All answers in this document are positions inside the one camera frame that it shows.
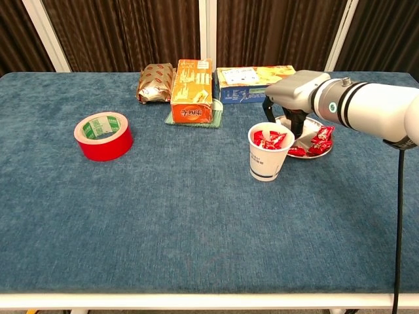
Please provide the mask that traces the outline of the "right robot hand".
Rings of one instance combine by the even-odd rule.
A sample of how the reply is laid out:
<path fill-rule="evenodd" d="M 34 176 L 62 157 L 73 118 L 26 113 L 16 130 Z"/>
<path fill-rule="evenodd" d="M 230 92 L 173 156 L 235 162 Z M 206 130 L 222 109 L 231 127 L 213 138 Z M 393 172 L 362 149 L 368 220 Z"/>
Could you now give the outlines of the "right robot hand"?
<path fill-rule="evenodd" d="M 279 105 L 291 122 L 291 132 L 298 139 L 304 128 L 306 117 L 314 112 L 312 94 L 331 76 L 319 71 L 300 70 L 295 74 L 271 84 L 265 89 L 263 110 L 269 122 L 276 121 L 272 106 Z"/>

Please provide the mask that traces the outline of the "red candies heap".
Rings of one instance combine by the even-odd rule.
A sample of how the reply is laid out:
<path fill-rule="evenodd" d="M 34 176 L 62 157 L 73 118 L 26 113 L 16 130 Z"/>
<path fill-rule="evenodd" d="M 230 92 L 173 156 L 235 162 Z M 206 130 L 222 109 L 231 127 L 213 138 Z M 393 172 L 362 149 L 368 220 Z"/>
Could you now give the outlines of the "red candies heap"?
<path fill-rule="evenodd" d="M 259 148 L 279 150 L 282 148 L 282 143 L 286 135 L 286 133 L 280 133 L 278 131 L 269 131 L 268 136 L 265 136 L 263 131 L 256 131 L 253 134 L 253 143 Z"/>
<path fill-rule="evenodd" d="M 334 126 L 322 126 L 317 134 L 310 140 L 311 146 L 304 148 L 302 146 L 294 145 L 289 151 L 288 155 L 294 157 L 318 157 L 328 152 L 333 146 L 332 134 L 335 130 Z"/>

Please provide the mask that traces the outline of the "white paper cup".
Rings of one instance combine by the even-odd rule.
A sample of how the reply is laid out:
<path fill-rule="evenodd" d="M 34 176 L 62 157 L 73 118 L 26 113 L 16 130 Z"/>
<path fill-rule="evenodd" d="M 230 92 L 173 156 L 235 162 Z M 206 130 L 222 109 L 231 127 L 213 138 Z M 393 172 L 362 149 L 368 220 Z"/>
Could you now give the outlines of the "white paper cup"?
<path fill-rule="evenodd" d="M 286 133 L 286 138 L 279 150 L 267 150 L 257 147 L 253 143 L 253 134 L 256 131 L 263 131 L 268 136 L 269 131 Z M 278 176 L 285 161 L 287 153 L 295 142 L 293 133 L 280 123 L 262 122 L 250 128 L 247 134 L 249 141 L 249 168 L 254 178 L 260 181 L 273 181 Z"/>

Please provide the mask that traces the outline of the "round metal plate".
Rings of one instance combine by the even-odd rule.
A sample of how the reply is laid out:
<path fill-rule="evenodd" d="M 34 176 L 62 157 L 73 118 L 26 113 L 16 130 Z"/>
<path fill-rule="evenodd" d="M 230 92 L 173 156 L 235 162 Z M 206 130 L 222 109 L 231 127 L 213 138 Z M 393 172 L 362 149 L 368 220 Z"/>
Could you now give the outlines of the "round metal plate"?
<path fill-rule="evenodd" d="M 291 154 L 290 152 L 288 152 L 287 155 L 291 158 L 313 159 L 313 158 L 320 158 L 322 156 L 325 156 L 329 152 L 331 152 L 333 148 L 333 144 L 331 144 L 331 146 L 327 150 L 325 150 L 324 152 L 318 155 L 311 154 L 308 151 L 308 149 L 312 145 L 314 145 L 312 142 L 312 138 L 317 135 L 318 131 L 320 130 L 322 126 L 323 124 L 321 122 L 310 117 L 306 118 L 306 120 L 304 121 L 302 135 L 298 139 L 295 140 L 295 143 L 293 145 L 293 147 L 302 147 L 305 150 L 306 154 L 304 156 L 297 156 L 295 154 Z"/>

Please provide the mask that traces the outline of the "blue yellow cookie box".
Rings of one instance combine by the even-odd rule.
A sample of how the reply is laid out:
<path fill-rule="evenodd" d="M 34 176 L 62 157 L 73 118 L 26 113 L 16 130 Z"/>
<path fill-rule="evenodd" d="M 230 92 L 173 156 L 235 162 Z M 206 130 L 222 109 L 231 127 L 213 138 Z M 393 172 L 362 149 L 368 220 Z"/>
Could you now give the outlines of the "blue yellow cookie box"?
<path fill-rule="evenodd" d="M 268 86 L 293 74 L 292 65 L 219 67 L 216 95 L 223 104 L 261 103 Z"/>

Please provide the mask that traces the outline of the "dark brown curtain panel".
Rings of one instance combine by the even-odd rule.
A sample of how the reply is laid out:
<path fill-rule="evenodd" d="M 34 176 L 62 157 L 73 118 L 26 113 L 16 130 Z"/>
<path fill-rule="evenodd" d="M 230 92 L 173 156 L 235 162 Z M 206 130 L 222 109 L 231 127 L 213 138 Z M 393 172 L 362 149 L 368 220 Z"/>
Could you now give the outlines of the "dark brown curtain panel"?
<path fill-rule="evenodd" d="M 347 0 L 217 0 L 217 66 L 322 71 Z"/>
<path fill-rule="evenodd" d="M 419 0 L 358 0 L 335 70 L 403 72 L 419 82 Z"/>
<path fill-rule="evenodd" d="M 0 0 L 0 77 L 55 71 L 22 0 Z"/>
<path fill-rule="evenodd" d="M 42 0 L 72 71 L 200 57 L 198 0 Z"/>

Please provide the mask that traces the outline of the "flat green packet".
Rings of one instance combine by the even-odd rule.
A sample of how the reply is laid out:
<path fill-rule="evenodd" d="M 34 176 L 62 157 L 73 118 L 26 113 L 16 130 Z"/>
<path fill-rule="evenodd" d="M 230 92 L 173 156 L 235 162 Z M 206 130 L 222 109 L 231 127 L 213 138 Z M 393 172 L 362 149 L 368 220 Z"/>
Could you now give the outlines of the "flat green packet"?
<path fill-rule="evenodd" d="M 188 126 L 188 127 L 198 127 L 198 128 L 219 128 L 222 121 L 223 115 L 223 104 L 217 100 L 213 100 L 212 104 L 212 117 L 213 120 L 210 123 L 178 123 L 174 122 L 172 113 L 170 113 L 166 119 L 165 123 L 167 125 L 174 125 L 174 126 Z"/>

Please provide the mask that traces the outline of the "orange snack box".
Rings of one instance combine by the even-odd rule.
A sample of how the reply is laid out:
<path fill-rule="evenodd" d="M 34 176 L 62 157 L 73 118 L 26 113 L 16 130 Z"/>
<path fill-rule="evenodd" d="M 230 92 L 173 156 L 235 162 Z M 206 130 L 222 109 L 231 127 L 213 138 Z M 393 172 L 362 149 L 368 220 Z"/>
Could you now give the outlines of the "orange snack box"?
<path fill-rule="evenodd" d="M 172 118 L 176 123 L 210 123 L 212 114 L 212 60 L 179 60 L 172 88 Z"/>

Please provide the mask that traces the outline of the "golden foil snack pack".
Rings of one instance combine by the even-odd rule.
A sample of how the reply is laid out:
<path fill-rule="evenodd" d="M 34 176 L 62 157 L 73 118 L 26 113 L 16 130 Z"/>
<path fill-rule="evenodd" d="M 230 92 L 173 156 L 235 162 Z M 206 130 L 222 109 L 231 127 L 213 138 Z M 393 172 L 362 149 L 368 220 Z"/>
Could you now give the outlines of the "golden foil snack pack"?
<path fill-rule="evenodd" d="M 152 63 L 142 70 L 136 97 L 141 103 L 170 102 L 175 80 L 171 63 Z"/>

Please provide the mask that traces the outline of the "blue tablecloth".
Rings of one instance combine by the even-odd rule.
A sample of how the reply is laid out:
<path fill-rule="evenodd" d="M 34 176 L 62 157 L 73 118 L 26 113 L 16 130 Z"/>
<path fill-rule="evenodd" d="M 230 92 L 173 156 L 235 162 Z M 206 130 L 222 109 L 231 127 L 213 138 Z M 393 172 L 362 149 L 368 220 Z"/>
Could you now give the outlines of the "blue tablecloth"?
<path fill-rule="evenodd" d="M 0 293 L 390 292 L 398 152 L 337 126 L 334 147 L 249 171 L 255 104 L 218 129 L 169 126 L 137 73 L 0 78 Z M 134 143 L 89 160 L 73 132 L 116 112 Z"/>

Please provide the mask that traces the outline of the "red tape roll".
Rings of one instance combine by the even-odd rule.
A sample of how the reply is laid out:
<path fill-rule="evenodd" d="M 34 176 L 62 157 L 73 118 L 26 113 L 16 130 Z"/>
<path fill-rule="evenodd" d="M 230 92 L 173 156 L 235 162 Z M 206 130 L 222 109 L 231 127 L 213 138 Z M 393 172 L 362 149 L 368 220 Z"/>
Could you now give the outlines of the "red tape roll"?
<path fill-rule="evenodd" d="M 73 132 L 82 153 L 97 162 L 121 157 L 134 143 L 128 119 L 116 112 L 102 112 L 81 120 Z"/>

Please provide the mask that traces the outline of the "white table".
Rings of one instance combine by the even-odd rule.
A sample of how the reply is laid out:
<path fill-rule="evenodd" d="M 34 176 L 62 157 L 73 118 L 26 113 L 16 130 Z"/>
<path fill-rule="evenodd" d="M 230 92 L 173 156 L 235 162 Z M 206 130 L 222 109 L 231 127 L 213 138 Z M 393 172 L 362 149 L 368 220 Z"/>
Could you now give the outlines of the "white table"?
<path fill-rule="evenodd" d="M 391 309 L 392 294 L 0 293 L 0 309 L 269 310 Z"/>

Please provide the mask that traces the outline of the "white frame post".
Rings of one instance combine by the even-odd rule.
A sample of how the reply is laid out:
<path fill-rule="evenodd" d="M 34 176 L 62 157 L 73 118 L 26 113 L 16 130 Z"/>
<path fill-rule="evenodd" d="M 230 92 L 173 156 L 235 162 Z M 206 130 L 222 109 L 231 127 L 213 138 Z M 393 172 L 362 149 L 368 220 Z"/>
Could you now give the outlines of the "white frame post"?
<path fill-rule="evenodd" d="M 22 0 L 22 2 L 55 71 L 70 73 L 68 60 L 42 0 Z"/>
<path fill-rule="evenodd" d="M 351 26 L 358 3 L 359 0 L 346 0 L 346 6 L 340 20 L 337 34 L 335 35 L 335 39 L 325 65 L 324 71 L 326 72 L 335 70 L 335 66 L 342 51 L 342 47 L 346 40 L 346 36 Z"/>
<path fill-rule="evenodd" d="M 200 58 L 212 60 L 217 68 L 217 0 L 198 0 L 200 26 Z"/>

